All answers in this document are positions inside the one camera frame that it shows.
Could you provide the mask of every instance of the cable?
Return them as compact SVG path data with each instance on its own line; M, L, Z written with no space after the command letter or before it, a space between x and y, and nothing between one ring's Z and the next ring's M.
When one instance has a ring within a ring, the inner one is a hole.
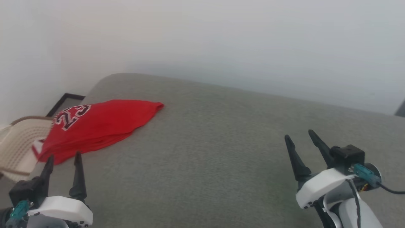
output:
M388 191L388 192L390 192L390 193L392 193L392 194L405 195L405 191L394 191L394 190L391 190L391 189L385 187L385 186L384 186L383 184L381 184L380 182L377 182L376 184L377 184L378 186L380 186L382 189L384 189L384 190L386 190L386 191Z
M357 190L356 188L353 186L353 182L352 180L346 180L347 182L349 182L350 188L352 189L353 195L354 195L354 200L356 202L356 207L357 207L357 228L360 228L360 202L358 201L358 197L357 197Z

